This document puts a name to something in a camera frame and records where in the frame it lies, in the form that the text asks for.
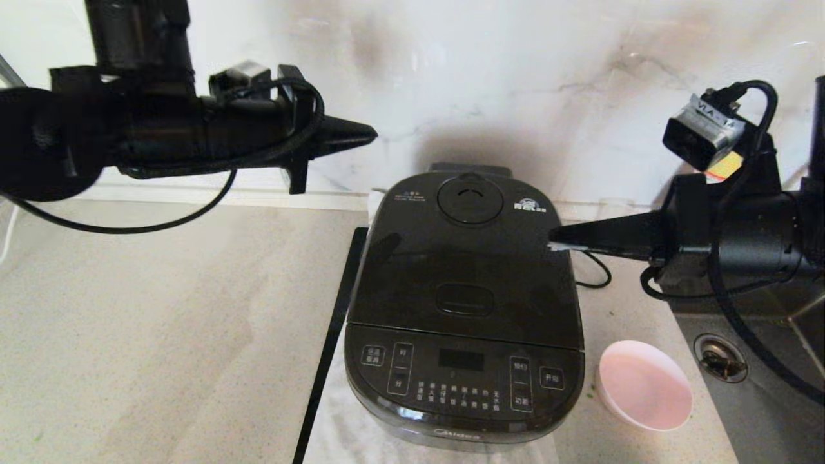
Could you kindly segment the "white round bowl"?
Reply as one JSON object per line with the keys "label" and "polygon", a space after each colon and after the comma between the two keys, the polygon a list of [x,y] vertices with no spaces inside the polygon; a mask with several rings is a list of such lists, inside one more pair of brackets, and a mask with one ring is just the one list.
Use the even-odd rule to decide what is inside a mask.
{"label": "white round bowl", "polygon": [[686,373],[648,343],[611,343],[601,353],[594,379],[607,411],[629,425],[670,432],[692,416],[694,395]]}

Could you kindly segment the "black rice cooker lid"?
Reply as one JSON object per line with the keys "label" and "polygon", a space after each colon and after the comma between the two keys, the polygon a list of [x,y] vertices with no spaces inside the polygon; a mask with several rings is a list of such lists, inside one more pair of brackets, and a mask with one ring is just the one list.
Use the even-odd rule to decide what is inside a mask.
{"label": "black rice cooker lid", "polygon": [[560,223],[508,168],[436,162],[381,200],[351,321],[583,350],[570,255],[547,245]]}

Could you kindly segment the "black Midea rice cooker body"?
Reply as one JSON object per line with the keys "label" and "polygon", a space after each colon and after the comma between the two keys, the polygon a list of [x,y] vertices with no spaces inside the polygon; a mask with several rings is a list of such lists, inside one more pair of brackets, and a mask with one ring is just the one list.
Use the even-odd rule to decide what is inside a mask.
{"label": "black Midea rice cooker body", "polygon": [[390,434],[472,450],[539,440],[583,390],[579,350],[347,324],[347,381]]}

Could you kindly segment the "orange yellow detergent bottle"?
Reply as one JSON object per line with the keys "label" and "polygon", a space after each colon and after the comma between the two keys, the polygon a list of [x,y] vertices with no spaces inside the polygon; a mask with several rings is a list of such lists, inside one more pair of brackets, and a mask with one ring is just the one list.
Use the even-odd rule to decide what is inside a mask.
{"label": "orange yellow detergent bottle", "polygon": [[742,166],[743,157],[735,151],[731,151],[724,158],[713,162],[707,170],[704,171],[705,178],[712,183],[724,182],[728,177],[737,173],[737,170]]}

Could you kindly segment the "metal sink drain strainer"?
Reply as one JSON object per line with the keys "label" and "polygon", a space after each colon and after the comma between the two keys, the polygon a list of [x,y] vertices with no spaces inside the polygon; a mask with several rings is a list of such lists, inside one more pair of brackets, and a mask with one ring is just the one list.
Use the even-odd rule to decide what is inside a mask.
{"label": "metal sink drain strainer", "polygon": [[719,381],[737,384],[748,378],[745,356],[719,335],[700,334],[693,342],[693,352],[699,367]]}

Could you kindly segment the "black flat strip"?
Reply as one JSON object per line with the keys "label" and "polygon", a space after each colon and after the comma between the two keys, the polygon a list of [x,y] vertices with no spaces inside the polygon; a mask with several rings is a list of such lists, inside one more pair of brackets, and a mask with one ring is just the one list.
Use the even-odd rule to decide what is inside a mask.
{"label": "black flat strip", "polygon": [[340,285],[338,287],[338,294],[336,294],[332,315],[327,326],[324,346],[322,346],[321,357],[319,358],[315,378],[313,378],[312,388],[309,393],[309,399],[307,400],[306,413],[304,413],[291,464],[304,464],[304,458],[306,458],[307,444],[313,431],[322,393],[324,392],[328,373],[334,358],[334,351],[338,345],[345,319],[347,319],[349,302],[351,294],[353,293],[360,261],[362,260],[362,252],[367,240],[368,230],[369,228],[367,227],[356,227],[351,238],[347,260],[345,261]]}

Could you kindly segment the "white cloth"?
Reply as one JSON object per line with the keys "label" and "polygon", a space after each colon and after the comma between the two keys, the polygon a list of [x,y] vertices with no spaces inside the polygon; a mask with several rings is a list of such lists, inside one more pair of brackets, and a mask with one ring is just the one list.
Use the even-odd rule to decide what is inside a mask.
{"label": "white cloth", "polygon": [[[369,227],[383,198],[380,189],[368,194],[367,217],[345,227],[348,248],[356,227]],[[401,440],[383,429],[358,402],[347,384],[343,356],[345,324],[334,351],[304,464],[560,464],[552,436],[513,447],[481,452],[457,445],[426,447]]]}

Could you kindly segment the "grey wall socket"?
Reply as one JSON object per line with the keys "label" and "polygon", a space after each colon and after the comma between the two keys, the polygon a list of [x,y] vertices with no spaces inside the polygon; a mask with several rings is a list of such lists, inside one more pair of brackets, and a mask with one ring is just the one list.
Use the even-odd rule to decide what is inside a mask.
{"label": "grey wall socket", "polygon": [[26,88],[27,84],[14,70],[11,64],[0,53],[0,87],[3,88]]}

